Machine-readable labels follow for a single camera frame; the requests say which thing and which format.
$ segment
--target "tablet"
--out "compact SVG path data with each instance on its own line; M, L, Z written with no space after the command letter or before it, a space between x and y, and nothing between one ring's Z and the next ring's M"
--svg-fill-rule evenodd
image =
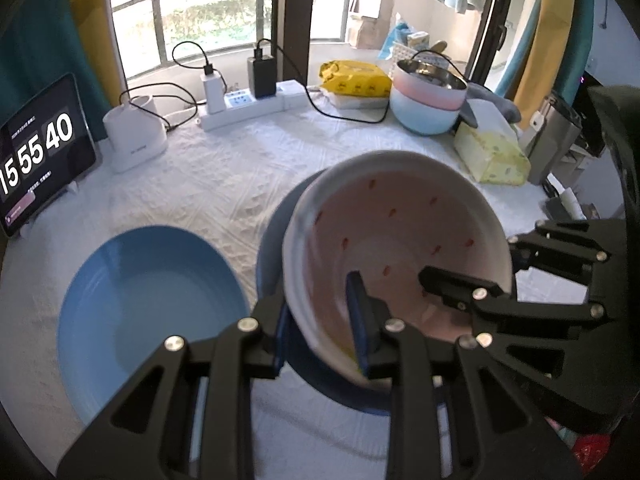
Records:
M9 237L97 161L73 74L0 129L0 225Z

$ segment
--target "blue plate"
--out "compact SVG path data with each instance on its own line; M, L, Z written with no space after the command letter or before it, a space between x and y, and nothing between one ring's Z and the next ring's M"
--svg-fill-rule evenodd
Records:
M300 196L321 173L322 171L313 174L292 189L280 202L269 220L262 235L255 264L255 288L258 298L275 293L282 275L284 233ZM389 394L357 386L329 368L309 349L293 319L289 326L287 346L287 361L291 367L324 396L354 410L375 415L388 415L391 407Z
M249 312L224 258L182 229L133 229L80 267L62 304L58 364L88 424L165 338L216 336Z

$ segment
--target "curtain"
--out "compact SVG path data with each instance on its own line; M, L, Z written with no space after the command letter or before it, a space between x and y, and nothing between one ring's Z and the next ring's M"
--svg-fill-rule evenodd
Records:
M507 67L504 69L504 74L502 74L502 78L495 89L495 93L500 97L506 97L511 100L515 97L518 84L522 79L522 72L529 57L533 37L536 33L536 26L540 18L541 1L542 0L536 0L534 3L529 19L527 20L527 26L516 46L513 57L507 61Z
M521 128L553 88L567 46L575 0L541 0L538 26L514 102L522 113Z
M104 89L111 106L118 105L123 88L120 79L118 53L111 41L111 25L108 15L111 6L106 0L69 0L78 35L89 64Z
M25 0L0 38L0 124L68 72L93 138L104 139L102 117L111 105L84 54L69 0Z
M578 93L580 78L589 61L593 39L594 0L575 0L571 32L554 90L571 105Z

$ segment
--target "yellow curtain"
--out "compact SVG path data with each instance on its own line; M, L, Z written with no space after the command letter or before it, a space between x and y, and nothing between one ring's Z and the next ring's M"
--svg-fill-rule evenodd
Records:
M107 18L111 8L106 0L69 0L69 3L89 64L107 99L111 105L116 106L124 88L120 81Z
M569 38L574 1L541 1L538 27L513 100L522 113L521 128L529 126L533 113L554 86Z

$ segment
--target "power strip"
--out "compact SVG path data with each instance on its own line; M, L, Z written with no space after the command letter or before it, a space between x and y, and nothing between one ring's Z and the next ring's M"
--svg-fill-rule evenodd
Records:
M206 106L198 108L200 127L209 132L220 126L255 119L284 110L308 106L304 87L295 80L282 81L276 85L276 93L270 97L256 99L248 88L225 95L226 110L209 114Z

